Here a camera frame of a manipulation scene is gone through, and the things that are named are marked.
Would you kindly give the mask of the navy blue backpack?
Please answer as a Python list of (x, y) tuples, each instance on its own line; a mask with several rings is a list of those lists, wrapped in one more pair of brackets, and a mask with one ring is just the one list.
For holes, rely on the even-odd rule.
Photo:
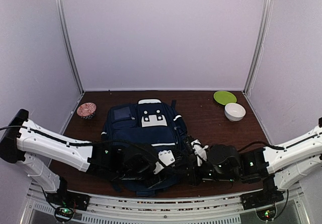
[[(168, 105), (159, 99), (143, 99), (136, 104), (112, 107), (101, 133), (102, 140), (112, 143), (174, 144), (185, 150), (184, 140), (187, 136), (186, 124), (176, 111), (176, 101)], [(141, 197), (155, 196), (167, 189), (125, 188)]]

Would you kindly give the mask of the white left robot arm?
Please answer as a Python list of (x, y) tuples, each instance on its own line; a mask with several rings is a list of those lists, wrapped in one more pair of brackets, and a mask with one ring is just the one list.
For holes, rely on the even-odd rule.
[(1, 131), (1, 158), (8, 163), (39, 154), (88, 175), (121, 182), (141, 195), (177, 184), (187, 163), (182, 118), (160, 107), (155, 112), (130, 107), (110, 111), (99, 141), (49, 131), (33, 122), (25, 109)]

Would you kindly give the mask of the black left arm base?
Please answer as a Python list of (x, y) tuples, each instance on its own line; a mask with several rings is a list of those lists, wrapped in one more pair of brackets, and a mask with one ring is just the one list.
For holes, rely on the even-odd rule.
[(53, 193), (45, 191), (47, 200), (56, 205), (86, 211), (90, 201), (90, 196), (68, 191), (67, 181), (63, 177), (60, 177), (59, 180), (60, 182), (57, 190)]

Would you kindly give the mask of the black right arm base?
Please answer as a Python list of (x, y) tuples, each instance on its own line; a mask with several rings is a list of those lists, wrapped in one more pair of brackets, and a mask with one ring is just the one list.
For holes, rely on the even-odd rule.
[(263, 189), (240, 196), (244, 210), (259, 208), (284, 200), (284, 192), (278, 191), (274, 182), (275, 176), (263, 180)]

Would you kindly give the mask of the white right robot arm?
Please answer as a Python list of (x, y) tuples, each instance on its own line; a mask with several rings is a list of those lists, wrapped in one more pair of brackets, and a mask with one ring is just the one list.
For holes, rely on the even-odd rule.
[[(261, 204), (269, 204), (295, 182), (321, 166), (321, 124), (308, 133), (279, 145), (254, 141), (237, 150), (231, 145), (202, 145), (188, 136), (184, 143), (196, 162), (188, 169), (191, 184), (201, 180), (263, 182)], [(247, 151), (256, 144), (260, 148)]]

